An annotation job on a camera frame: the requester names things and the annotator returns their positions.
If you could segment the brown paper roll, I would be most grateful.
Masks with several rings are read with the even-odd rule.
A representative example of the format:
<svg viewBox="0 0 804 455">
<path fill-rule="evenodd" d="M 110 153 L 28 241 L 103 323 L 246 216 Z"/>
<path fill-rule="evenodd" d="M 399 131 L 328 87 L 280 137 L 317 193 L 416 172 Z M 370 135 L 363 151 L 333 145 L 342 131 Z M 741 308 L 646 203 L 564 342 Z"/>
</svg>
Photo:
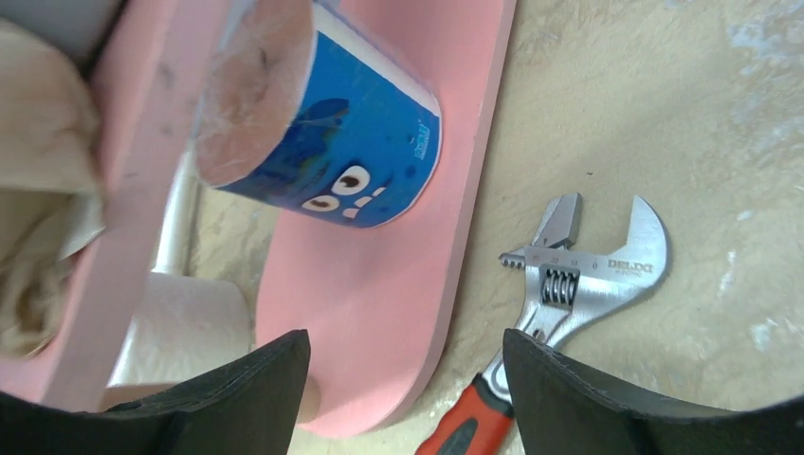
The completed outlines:
<svg viewBox="0 0 804 455">
<path fill-rule="evenodd" d="M 97 108 L 60 50 L 1 22 L 1 353 L 59 330 L 72 257 L 104 229 Z"/>
</svg>

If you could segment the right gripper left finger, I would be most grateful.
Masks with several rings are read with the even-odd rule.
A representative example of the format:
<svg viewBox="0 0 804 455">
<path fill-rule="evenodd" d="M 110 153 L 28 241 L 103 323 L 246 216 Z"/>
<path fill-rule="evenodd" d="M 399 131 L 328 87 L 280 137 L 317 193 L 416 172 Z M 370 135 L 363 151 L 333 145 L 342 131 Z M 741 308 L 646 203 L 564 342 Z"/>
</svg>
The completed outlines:
<svg viewBox="0 0 804 455">
<path fill-rule="evenodd" d="M 4 454 L 284 454 L 310 361 L 293 330 L 224 366 L 104 412 L 1 395 Z"/>
</svg>

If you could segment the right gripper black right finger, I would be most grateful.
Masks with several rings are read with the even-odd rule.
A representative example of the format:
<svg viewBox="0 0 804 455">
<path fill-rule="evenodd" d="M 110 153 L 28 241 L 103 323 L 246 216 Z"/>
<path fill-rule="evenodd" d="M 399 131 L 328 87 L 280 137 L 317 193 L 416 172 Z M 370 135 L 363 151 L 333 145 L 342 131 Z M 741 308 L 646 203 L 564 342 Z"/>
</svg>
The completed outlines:
<svg viewBox="0 0 804 455">
<path fill-rule="evenodd" d="M 508 329 L 503 360 L 528 454 L 800 454 L 803 399 L 750 411 L 636 386 Z"/>
</svg>

